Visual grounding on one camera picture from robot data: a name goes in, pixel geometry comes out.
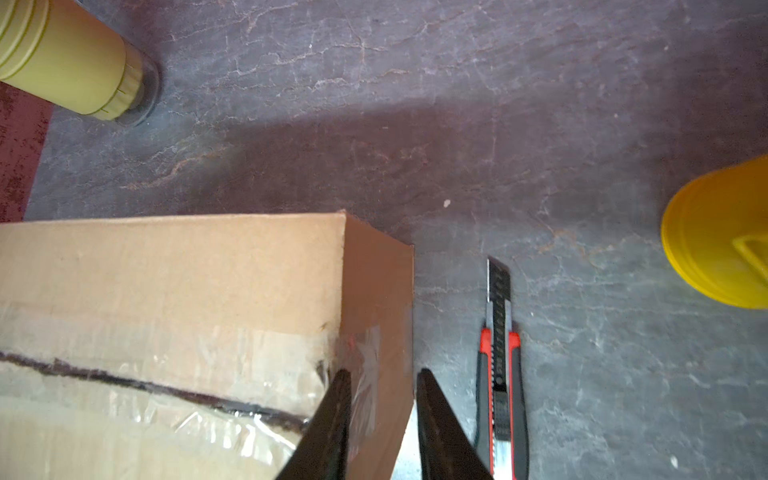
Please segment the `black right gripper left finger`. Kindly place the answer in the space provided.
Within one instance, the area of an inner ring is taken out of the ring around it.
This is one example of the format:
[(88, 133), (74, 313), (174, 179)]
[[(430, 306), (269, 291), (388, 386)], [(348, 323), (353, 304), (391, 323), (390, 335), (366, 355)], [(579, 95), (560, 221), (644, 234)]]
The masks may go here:
[(335, 374), (294, 454), (276, 479), (345, 479), (351, 409), (351, 374), (342, 369)]

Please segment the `brown cardboard express box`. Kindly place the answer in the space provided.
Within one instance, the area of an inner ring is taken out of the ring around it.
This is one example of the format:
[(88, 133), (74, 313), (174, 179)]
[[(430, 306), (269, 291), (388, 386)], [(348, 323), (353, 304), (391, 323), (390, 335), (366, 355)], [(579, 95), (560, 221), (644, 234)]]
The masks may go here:
[(346, 212), (1, 228), (5, 479), (272, 479), (334, 374), (347, 475), (413, 405), (413, 249)]

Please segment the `red black utility knife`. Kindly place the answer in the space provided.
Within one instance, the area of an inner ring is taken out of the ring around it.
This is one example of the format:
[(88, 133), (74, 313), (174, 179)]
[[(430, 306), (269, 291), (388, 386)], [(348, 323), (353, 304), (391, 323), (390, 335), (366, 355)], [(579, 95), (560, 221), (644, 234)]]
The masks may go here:
[(509, 268), (487, 259), (486, 312), (480, 330), (475, 449), (495, 479), (529, 478), (529, 439), (521, 337), (512, 318)]

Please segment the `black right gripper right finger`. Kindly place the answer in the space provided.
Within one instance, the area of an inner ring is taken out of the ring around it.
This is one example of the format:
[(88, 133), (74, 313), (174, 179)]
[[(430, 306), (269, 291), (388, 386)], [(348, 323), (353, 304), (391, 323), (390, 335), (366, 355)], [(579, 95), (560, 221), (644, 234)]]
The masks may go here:
[(435, 376), (427, 368), (417, 375), (416, 411), (424, 480), (491, 479)]

